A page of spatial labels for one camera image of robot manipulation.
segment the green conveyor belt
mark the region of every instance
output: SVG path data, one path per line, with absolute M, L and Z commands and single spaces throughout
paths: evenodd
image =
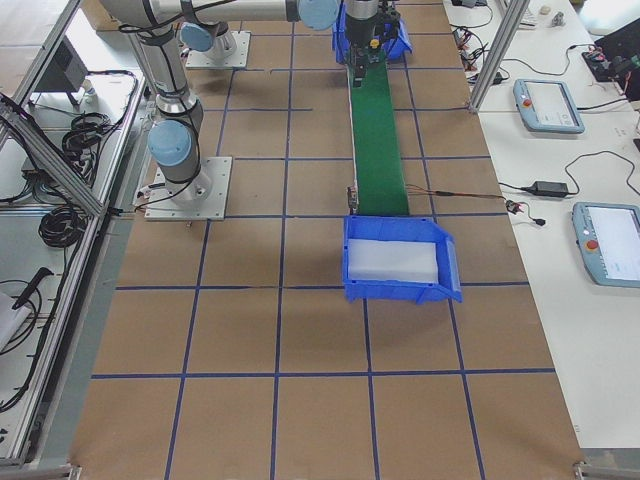
M 358 215 L 409 215 L 386 61 L 372 64 L 350 87 Z

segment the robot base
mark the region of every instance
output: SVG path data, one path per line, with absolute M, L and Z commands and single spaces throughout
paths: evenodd
M 145 218 L 157 221 L 180 220 L 224 220 L 224 212 L 227 207 L 227 193 L 229 191 L 229 179 L 231 178 L 231 157 L 209 157 L 202 159 L 202 170 L 212 181 L 211 193 L 203 200 L 195 200 L 185 205 L 171 200 L 164 200 L 147 207 Z M 155 183 L 164 182 L 164 175 L 158 169 L 154 178 Z M 160 200 L 167 196 L 165 189 L 153 190 L 150 202 Z
M 236 40 L 236 51 L 222 60 L 214 60 L 204 53 L 192 50 L 187 59 L 187 70 L 231 70 L 247 68 L 251 32 L 231 32 Z

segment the grid floor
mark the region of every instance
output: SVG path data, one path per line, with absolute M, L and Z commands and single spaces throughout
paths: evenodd
M 400 8 L 407 183 L 498 193 L 444 8 Z M 135 220 L 72 449 L 83 477 L 573 478 L 581 454 L 502 204 L 411 199 L 456 238 L 464 303 L 348 303 L 345 72 L 330 36 L 240 27 L 250 70 L 190 74 L 203 154 L 234 157 L 228 218 Z

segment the blue plastic tray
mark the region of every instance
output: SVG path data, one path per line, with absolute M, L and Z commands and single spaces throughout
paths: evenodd
M 349 278 L 350 239 L 435 243 L 438 283 L 352 280 Z M 462 302 L 455 241 L 448 232 L 427 218 L 345 217 L 343 248 L 342 281 L 350 302 L 358 298 L 411 300 L 419 304 L 448 298 Z

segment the blue tablet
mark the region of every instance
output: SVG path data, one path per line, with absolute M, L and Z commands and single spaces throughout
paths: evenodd
M 599 285 L 640 287 L 640 209 L 578 202 L 573 226 L 585 267 Z
M 516 106 L 532 132 L 582 133 L 584 124 L 564 82 L 516 80 Z

